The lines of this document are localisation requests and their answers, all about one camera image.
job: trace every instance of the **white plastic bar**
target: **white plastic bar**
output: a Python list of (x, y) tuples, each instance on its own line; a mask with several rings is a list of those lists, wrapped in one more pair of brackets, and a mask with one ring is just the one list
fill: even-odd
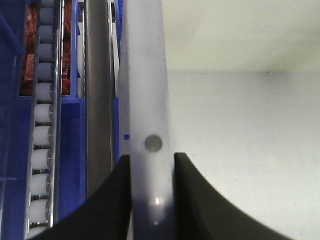
[(127, 0), (124, 4), (119, 84), (125, 86), (128, 81), (129, 89), (133, 236), (135, 240), (173, 240), (174, 156), (162, 1)]

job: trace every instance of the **circular hole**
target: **circular hole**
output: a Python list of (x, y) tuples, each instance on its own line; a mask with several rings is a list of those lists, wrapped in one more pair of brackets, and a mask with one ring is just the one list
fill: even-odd
[(162, 148), (162, 140), (157, 135), (150, 135), (145, 139), (144, 145), (150, 153), (155, 153)]

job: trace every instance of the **white wall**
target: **white wall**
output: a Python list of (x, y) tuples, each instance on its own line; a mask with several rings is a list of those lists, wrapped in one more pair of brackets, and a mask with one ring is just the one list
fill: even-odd
[(320, 2), (165, 0), (174, 150), (228, 200), (320, 236)]

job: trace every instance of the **metal rail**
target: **metal rail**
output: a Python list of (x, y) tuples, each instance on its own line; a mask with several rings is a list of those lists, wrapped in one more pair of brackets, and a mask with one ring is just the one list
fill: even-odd
[(105, 180), (114, 165), (115, 83), (110, 77), (110, 30), (106, 2), (87, 0), (84, 12), (87, 109), (86, 195), (89, 197)]

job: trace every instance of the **blue plastic frame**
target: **blue plastic frame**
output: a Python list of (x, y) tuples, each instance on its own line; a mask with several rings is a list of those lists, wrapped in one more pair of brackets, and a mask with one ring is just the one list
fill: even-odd
[[(29, 2), (2, 0), (0, 7), (0, 239), (23, 239), (32, 99), (19, 92)], [(63, 96), (61, 106), (59, 220), (86, 200), (86, 101), (77, 97), (77, 10), (78, 0), (73, 0), (71, 94)]]

